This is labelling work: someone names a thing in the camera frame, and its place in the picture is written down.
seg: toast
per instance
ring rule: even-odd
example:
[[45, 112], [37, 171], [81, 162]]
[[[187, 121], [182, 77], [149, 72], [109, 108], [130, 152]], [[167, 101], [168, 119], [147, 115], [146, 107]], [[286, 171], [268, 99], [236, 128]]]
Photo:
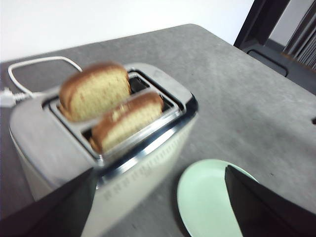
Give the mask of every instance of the toast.
[[163, 109], [162, 98], [153, 91], [138, 95], [108, 111], [92, 129], [92, 148], [103, 153], [157, 119]]
[[61, 113], [70, 121], [97, 117], [130, 95], [126, 69], [115, 62], [93, 65], [62, 84]]

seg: table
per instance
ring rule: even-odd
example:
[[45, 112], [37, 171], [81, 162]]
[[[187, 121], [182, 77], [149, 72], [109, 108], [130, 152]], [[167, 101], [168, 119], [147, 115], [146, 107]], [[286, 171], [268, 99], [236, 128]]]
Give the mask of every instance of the table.
[[[62, 55], [83, 68], [114, 60], [146, 62], [185, 85], [199, 102], [199, 120], [173, 172], [104, 236], [189, 236], [177, 211], [181, 173], [201, 159], [232, 162], [261, 184], [316, 213], [316, 97], [197, 25], [92, 43], [31, 58]], [[8, 86], [1, 64], [1, 88]], [[17, 69], [27, 88], [59, 85], [76, 70], [64, 62]], [[1, 108], [1, 216], [33, 201], [8, 134], [11, 109]]]

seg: stainless steel toaster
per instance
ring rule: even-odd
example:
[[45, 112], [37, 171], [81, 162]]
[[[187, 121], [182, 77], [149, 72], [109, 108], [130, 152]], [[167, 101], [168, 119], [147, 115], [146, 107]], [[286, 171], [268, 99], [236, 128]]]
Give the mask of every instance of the stainless steel toaster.
[[195, 97], [171, 76], [144, 63], [125, 68], [132, 93], [157, 91], [163, 113], [104, 154], [96, 153], [88, 142], [100, 118], [67, 121], [58, 110], [59, 87], [21, 103], [11, 115], [10, 134], [35, 200], [90, 167], [102, 170], [82, 236], [101, 235], [163, 180], [196, 121]]

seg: white cable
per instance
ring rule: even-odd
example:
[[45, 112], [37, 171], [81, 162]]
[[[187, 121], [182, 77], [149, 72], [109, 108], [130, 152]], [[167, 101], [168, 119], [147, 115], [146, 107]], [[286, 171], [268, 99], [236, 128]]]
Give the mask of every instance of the white cable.
[[30, 97], [27, 93], [16, 93], [13, 94], [9, 88], [5, 87], [3, 91], [0, 91], [0, 107], [12, 107], [17, 102], [25, 100]]
[[70, 60], [69, 58], [66, 58], [66, 57], [63, 57], [63, 56], [51, 56], [51, 57], [37, 58], [37, 59], [32, 59], [32, 60], [28, 60], [28, 61], [24, 61], [24, 62], [11, 64], [8, 67], [8, 73], [9, 73], [10, 79], [20, 90], [22, 90], [23, 92], [27, 93], [32, 98], [34, 98], [36, 96], [39, 96], [39, 95], [43, 95], [43, 93], [41, 93], [41, 92], [31, 92], [29, 89], [25, 88], [21, 83], [19, 83], [17, 81], [17, 79], [13, 75], [12, 70], [15, 69], [15, 68], [27, 66], [27, 65], [30, 65], [30, 64], [46, 62], [46, 61], [52, 61], [52, 60], [64, 60], [64, 61], [70, 63], [71, 65], [73, 65], [78, 71], [82, 72], [81, 67], [79, 67], [78, 64], [76, 64], [74, 61]]

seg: light green plate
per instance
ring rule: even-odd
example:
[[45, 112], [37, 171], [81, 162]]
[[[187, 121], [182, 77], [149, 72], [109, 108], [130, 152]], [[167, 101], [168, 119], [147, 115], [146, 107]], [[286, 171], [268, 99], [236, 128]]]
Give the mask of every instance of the light green plate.
[[192, 237], [242, 237], [229, 200], [226, 161], [205, 159], [190, 165], [182, 174], [177, 190], [181, 218]]

